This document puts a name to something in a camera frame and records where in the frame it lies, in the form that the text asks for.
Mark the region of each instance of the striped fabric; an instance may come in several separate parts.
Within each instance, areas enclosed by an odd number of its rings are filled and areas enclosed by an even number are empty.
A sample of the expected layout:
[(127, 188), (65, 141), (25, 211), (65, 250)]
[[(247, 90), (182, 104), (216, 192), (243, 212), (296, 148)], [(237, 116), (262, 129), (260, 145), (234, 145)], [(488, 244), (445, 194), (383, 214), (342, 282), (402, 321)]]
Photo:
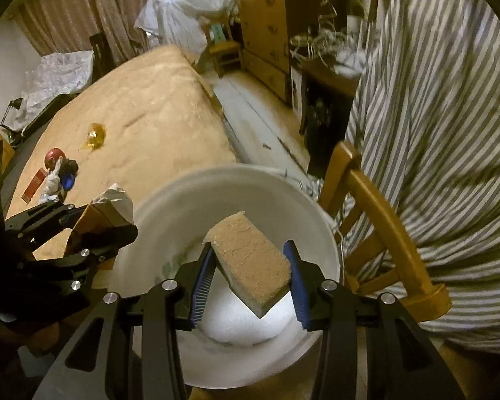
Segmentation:
[[(423, 327), (500, 353), (500, 21), (485, 0), (391, 0), (347, 140), (448, 285), (452, 309)], [(371, 231), (359, 221), (348, 248)], [(360, 276), (390, 266), (382, 254)]]

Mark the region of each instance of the red ball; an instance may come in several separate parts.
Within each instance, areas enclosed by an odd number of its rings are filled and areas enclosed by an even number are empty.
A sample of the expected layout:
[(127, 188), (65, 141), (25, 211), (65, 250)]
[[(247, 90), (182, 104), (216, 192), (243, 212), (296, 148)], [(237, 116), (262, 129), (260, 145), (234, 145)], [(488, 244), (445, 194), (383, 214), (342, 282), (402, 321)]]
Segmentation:
[(45, 156), (45, 167), (52, 171), (55, 168), (55, 163), (60, 157), (63, 157), (63, 159), (66, 158), (65, 153), (61, 149), (57, 147), (50, 149)]

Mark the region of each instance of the striped curtain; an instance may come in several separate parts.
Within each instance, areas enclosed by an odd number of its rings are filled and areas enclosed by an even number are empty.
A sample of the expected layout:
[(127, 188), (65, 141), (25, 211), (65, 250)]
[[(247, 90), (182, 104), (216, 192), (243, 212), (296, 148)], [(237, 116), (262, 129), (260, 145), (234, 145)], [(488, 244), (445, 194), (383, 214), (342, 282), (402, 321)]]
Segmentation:
[[(347, 140), (448, 285), (452, 309), (423, 327), (500, 353), (500, 21), (485, 0), (391, 0)], [(359, 222), (348, 246), (370, 233)], [(360, 276), (391, 266), (382, 254)]]
[(40, 55), (91, 49), (89, 36), (102, 32), (120, 64), (145, 46), (133, 24), (146, 1), (25, 0), (13, 18)]

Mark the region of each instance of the small wooden chair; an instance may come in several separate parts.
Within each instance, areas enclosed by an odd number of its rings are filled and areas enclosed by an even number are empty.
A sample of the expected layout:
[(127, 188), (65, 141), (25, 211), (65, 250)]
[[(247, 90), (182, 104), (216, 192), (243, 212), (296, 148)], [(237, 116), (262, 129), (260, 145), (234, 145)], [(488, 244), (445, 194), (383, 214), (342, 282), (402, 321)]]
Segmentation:
[[(228, 32), (229, 40), (215, 43), (211, 39), (211, 34), (209, 32), (211, 30), (211, 26), (215, 24), (220, 24), (223, 30)], [(206, 35), (207, 49), (211, 54), (215, 72), (217, 73), (219, 78), (222, 78), (222, 76), (224, 75), (222, 66), (225, 66), (227, 64), (239, 62), (241, 65), (241, 69), (243, 69), (243, 53), (241, 52), (241, 44), (233, 40), (233, 36), (231, 35), (230, 30), (230, 20), (228, 19), (228, 17), (226, 15), (220, 17), (208, 17), (208, 22), (202, 24), (201, 27), (204, 34)], [(237, 54), (237, 57), (223, 60), (222, 56), (227, 54)]]
[[(356, 201), (340, 224), (335, 236), (338, 243), (363, 212), (374, 226), (372, 234), (346, 255), (347, 286), (355, 293), (367, 295), (402, 281), (407, 296), (401, 303), (417, 322), (442, 316), (452, 307), (446, 286), (431, 282), (411, 237), (389, 203), (359, 169), (360, 165), (361, 155), (355, 148), (340, 142), (333, 151), (319, 198), (321, 207), (332, 217), (342, 208), (347, 193)], [(395, 267), (360, 284), (356, 275), (363, 265), (385, 250), (389, 251)]]

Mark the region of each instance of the sponge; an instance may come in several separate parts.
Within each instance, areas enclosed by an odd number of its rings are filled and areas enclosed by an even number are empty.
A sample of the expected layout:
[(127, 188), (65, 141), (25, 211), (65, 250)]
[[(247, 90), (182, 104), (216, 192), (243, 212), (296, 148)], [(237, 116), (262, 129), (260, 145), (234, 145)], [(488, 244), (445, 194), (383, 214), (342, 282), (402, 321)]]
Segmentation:
[(288, 291), (291, 264), (244, 212), (228, 216), (209, 230), (218, 266), (246, 306), (262, 318)]

